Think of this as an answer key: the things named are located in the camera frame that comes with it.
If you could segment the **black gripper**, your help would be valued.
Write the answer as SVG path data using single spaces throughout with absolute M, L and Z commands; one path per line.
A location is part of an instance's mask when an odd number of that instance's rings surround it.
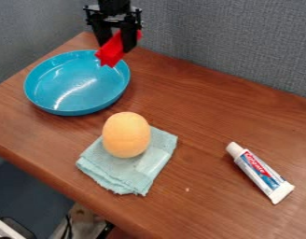
M 137 29 L 142 29 L 142 10 L 130 0 L 97 0 L 96 4 L 84 6 L 84 11 L 98 45 L 113 36 L 112 28 L 121 27 L 124 53 L 130 52 L 137 46 Z

